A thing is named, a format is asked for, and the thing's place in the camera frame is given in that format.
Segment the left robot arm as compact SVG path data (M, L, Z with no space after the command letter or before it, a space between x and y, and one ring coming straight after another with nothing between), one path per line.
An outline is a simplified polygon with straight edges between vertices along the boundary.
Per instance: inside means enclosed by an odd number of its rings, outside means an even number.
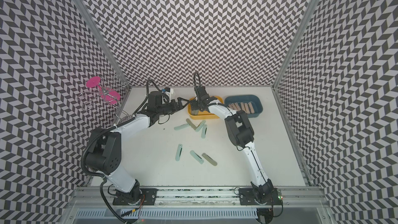
M109 128L96 128L91 132L80 161L85 174L111 182L116 189L115 196L129 205L138 204L143 194L138 180L121 165L123 143L138 132L153 126L161 116L171 116L190 103L182 97L173 99L173 91L169 87L156 87L154 91L150 91L150 84L154 84L152 79L147 80L146 97L129 120Z

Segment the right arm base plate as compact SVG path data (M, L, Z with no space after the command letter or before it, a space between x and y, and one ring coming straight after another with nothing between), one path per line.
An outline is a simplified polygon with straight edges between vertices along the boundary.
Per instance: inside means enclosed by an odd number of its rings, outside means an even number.
M264 194L256 192L253 188L240 188L236 187L234 193L238 196L241 205L255 206L282 206L283 196L279 188L274 188L272 192Z

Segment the yellow storage box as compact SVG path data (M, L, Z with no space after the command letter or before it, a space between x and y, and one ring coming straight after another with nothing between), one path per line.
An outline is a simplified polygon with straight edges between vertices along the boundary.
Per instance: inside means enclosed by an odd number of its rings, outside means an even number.
M217 115L212 114L210 112L199 112L197 116L193 116L193 115L191 115L190 111L191 111L191 106L190 106L190 103L189 103L189 105L188 105L188 114L189 114L191 119L193 119L193 120L219 119L219 117Z

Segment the mint fruit knife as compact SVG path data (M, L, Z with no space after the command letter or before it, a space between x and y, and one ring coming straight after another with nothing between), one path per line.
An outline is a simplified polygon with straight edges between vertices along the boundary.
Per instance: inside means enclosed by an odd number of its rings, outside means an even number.
M206 126L206 121L202 120L201 123L197 126L197 128L195 129L196 132L201 131L204 127Z
M204 124L202 127L202 133L201 133L201 138L205 139L206 138L206 133L207 133L207 125Z
M190 155L191 155L198 163L200 163L200 164L203 164L203 163L204 163L204 160L203 160L194 150L191 150L191 151L190 151Z
M174 127L174 130L178 131L178 130L182 130L187 127L190 127L190 125L188 123L185 123L185 124Z
M176 161L180 161L181 153L182 153L182 144L179 144L175 156Z

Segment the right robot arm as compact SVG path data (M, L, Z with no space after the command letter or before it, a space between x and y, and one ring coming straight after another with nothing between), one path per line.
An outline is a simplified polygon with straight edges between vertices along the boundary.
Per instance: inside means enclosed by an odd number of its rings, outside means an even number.
M221 103L215 96L210 96L202 85L198 72L193 74L193 85L196 99L190 105L193 110L207 111L223 119L226 124L228 138L241 152L248 163L251 175L251 186L254 198L260 205L270 204L274 186L265 173L254 144L254 129L247 114L243 110L233 110Z

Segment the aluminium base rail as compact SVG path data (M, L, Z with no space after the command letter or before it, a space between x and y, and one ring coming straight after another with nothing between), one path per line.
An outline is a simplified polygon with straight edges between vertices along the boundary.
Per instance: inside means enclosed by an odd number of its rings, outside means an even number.
M104 194L110 204L117 203L114 208L136 207L139 201L132 204L116 196L113 186L104 186ZM272 197L266 197L265 203L259 203L249 187L141 187L143 205L149 207L329 207L323 190L315 186L279 186L274 189ZM78 187L67 204L72 206L104 206L99 187Z

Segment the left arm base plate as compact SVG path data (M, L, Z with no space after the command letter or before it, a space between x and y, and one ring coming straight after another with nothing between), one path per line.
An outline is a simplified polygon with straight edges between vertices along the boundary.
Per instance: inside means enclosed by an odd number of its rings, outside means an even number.
M116 191L116 196L113 200L115 206L139 206L142 201L142 205L154 205L157 198L158 190L156 188L143 188L133 189L130 193Z

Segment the olive fruit knife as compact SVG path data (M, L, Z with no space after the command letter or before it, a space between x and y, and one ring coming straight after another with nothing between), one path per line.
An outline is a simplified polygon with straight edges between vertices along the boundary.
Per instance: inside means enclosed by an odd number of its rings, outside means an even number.
M186 119L186 122L192 129L197 129L197 126L189 118Z
M202 156L203 156L203 158L204 158L206 161L208 161L211 165L213 165L213 166L217 166L217 165L218 165L218 163L217 163L213 158L211 158L208 154L202 153Z

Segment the dark teal storage box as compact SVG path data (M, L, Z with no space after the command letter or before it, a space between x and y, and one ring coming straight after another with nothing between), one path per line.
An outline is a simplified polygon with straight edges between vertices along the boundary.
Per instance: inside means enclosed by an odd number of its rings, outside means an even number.
M240 103L249 103L251 102L253 104L253 107L255 109L254 114L247 114L248 118L256 118L258 117L262 112L263 112L263 107L261 104L260 99L253 95L253 94L247 94L247 95L233 95L233 96L228 96L225 98L224 103L228 106L231 107L231 104L238 103L240 106Z

